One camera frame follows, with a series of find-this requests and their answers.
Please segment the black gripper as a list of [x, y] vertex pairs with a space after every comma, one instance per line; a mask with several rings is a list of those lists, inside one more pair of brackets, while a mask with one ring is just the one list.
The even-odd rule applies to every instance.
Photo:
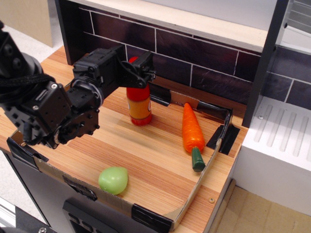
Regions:
[[145, 88], [156, 78], [153, 53], [125, 60], [125, 46], [96, 49], [73, 65], [72, 87], [81, 87], [107, 97], [119, 87]]

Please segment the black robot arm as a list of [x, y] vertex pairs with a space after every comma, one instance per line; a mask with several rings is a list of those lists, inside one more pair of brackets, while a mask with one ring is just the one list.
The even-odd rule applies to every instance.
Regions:
[[125, 60], [125, 47], [96, 49], [73, 66], [66, 90], [40, 63], [0, 33], [0, 106], [28, 145], [59, 144], [99, 129], [99, 108], [119, 87], [145, 88], [155, 78], [153, 54]]

